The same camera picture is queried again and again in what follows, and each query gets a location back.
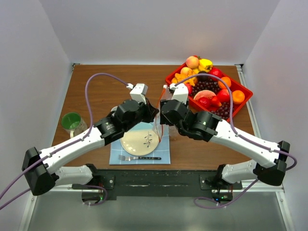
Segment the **clear zip top bag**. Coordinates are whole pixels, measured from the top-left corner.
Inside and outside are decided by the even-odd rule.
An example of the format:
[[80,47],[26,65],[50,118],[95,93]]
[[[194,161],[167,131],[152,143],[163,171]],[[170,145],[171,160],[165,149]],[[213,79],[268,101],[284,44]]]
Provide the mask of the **clear zip top bag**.
[[[157,105],[156,105],[156,108],[158,110],[160,110],[160,106],[161,106],[161,101],[162,100],[171,100],[172,98],[172,94],[170,93],[169,91],[169,87],[167,84],[165,84],[163,86],[163,90],[161,92],[161,95],[158,99],[158,102],[157,102]],[[175,126],[169,126],[169,125],[160,125],[160,113],[158,113],[156,116],[155,116],[155,119],[154,119],[154,125],[153,125],[153,131],[158,135],[158,139],[159,139],[159,142],[162,141],[162,137],[164,135],[164,132],[167,132],[169,133],[169,137],[171,138],[171,140],[175,140],[177,138],[177,135],[178,135],[178,131],[176,129]]]

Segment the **red apple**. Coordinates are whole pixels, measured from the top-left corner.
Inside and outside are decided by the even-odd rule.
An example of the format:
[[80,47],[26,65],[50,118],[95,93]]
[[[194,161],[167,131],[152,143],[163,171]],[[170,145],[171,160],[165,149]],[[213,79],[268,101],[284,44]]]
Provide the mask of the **red apple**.
[[221,103],[227,103],[231,101],[231,97],[227,89],[221,89],[217,93],[217,98]]
[[218,77],[218,78],[224,77],[222,71],[219,70],[219,69],[216,68],[216,67],[212,67],[212,69],[211,69],[208,73],[211,74],[211,75],[214,75],[214,76],[216,76],[216,77]]
[[188,83],[185,83],[185,86],[187,87],[187,89],[188,89],[188,94],[189,95],[191,95],[192,94],[192,90],[193,90],[193,88],[192,88],[192,86],[190,85],[190,84],[188,84]]

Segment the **red apple back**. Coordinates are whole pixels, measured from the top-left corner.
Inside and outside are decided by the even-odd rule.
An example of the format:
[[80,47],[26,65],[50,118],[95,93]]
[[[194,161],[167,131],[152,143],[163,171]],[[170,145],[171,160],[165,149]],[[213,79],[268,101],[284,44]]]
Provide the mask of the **red apple back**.
[[211,69],[208,73],[211,74],[211,75],[214,75],[214,76],[216,76],[216,77],[218,77],[218,78],[224,77],[222,71],[219,70],[219,69],[216,68],[216,67],[212,67],[212,69]]

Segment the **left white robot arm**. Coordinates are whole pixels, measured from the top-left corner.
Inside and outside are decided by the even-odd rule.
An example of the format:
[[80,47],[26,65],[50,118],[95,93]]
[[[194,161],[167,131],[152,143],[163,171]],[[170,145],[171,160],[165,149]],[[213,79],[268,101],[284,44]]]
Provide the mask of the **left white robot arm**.
[[60,180],[58,170],[77,157],[104,147],[124,136],[140,122],[152,123],[159,110],[149,100],[126,100],[81,134],[54,147],[28,149],[22,171],[34,196],[51,190]]

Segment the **small grey cup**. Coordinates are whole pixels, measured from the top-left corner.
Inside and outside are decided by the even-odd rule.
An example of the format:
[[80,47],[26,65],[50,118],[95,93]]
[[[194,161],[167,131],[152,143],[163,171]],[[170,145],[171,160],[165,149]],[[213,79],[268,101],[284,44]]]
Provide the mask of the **small grey cup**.
[[115,106],[115,107],[113,107],[113,108],[111,109],[111,113],[115,113],[116,110],[117,110],[117,106]]

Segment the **cream and teal plate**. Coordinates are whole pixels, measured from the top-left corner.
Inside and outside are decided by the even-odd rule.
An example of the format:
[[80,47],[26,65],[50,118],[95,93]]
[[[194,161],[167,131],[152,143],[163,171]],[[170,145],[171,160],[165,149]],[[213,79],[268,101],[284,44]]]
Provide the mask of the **cream and teal plate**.
[[134,156],[152,153],[160,141],[158,132],[152,124],[140,123],[134,126],[120,139],[123,149]]

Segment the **blue checked placemat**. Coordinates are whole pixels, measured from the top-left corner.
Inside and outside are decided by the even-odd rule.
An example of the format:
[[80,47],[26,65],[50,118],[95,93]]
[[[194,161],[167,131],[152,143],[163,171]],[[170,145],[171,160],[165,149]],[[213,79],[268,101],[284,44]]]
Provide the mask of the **blue checked placemat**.
[[161,157],[162,160],[132,160],[132,161],[122,161],[118,159],[119,155],[124,156],[134,156],[127,153],[121,143],[120,140],[117,140],[111,143],[110,148],[110,158],[109,164],[110,165],[169,165],[171,164],[171,157],[170,157],[170,145],[169,145],[169,133],[164,132],[162,137],[162,141],[158,144],[156,149],[144,157]]

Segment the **strawberry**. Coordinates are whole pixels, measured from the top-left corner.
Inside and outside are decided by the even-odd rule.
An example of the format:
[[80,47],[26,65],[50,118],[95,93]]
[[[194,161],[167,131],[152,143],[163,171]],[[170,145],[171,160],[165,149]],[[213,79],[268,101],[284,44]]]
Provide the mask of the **strawberry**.
[[219,101],[218,97],[217,96],[213,96],[211,98],[211,105],[213,107],[221,107],[222,106],[222,103]]

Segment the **metal fork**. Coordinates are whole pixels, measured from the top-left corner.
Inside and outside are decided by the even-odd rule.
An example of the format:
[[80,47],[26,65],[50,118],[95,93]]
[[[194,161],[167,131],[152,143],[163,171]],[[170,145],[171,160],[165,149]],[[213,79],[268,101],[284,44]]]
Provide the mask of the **metal fork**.
[[144,157],[144,156],[124,156],[124,155],[119,155],[118,156],[119,160],[122,161],[132,161],[132,160],[162,160],[161,157]]

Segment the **lower purple grape bunch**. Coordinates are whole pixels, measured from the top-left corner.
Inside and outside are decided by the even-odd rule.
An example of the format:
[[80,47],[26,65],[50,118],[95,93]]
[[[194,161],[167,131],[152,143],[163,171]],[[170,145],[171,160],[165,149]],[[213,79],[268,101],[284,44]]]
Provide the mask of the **lower purple grape bunch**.
[[230,102],[224,102],[222,105],[211,113],[220,116],[223,120],[228,120],[230,117],[233,117],[234,104],[231,105]]

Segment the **yellow bell pepper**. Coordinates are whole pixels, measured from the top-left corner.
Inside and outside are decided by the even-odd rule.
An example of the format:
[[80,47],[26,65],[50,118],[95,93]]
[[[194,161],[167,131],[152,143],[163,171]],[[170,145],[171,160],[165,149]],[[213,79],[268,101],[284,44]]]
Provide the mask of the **yellow bell pepper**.
[[213,63],[209,59],[199,59],[198,70],[205,71],[206,73],[212,70]]

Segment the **orange fruit back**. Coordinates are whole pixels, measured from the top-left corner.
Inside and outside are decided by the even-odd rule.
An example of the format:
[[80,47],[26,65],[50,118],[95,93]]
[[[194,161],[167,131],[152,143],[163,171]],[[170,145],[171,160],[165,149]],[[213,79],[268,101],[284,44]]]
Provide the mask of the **orange fruit back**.
[[222,77],[220,81],[218,81],[218,86],[221,89],[226,89],[226,86],[231,87],[231,79],[229,77]]

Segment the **orange fruit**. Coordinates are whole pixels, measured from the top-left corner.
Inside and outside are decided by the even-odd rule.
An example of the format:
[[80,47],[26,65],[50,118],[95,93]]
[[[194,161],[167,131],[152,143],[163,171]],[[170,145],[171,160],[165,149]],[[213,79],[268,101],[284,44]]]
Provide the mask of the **orange fruit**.
[[231,87],[231,79],[229,77],[222,77],[220,81],[218,81],[218,86],[221,89],[226,89],[226,86]]
[[232,101],[234,104],[242,104],[245,100],[245,94],[241,90],[232,92]]

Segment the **orange fruit right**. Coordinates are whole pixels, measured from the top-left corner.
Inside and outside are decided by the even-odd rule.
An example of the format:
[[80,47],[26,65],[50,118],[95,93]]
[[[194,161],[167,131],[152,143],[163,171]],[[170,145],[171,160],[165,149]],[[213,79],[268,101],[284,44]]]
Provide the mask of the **orange fruit right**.
[[232,101],[234,104],[242,104],[245,100],[245,94],[241,90],[232,92]]

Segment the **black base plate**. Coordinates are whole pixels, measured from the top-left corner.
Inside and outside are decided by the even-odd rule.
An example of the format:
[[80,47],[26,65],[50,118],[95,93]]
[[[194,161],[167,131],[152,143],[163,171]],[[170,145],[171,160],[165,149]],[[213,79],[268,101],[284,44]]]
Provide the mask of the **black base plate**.
[[103,190],[107,190],[107,199],[115,200],[120,196],[144,197],[211,197],[212,192],[240,190],[241,183],[232,186],[221,185],[217,188],[212,180],[216,171],[211,170],[119,170],[99,169],[88,183],[73,184],[74,190],[82,190],[82,200],[98,201],[103,199]]

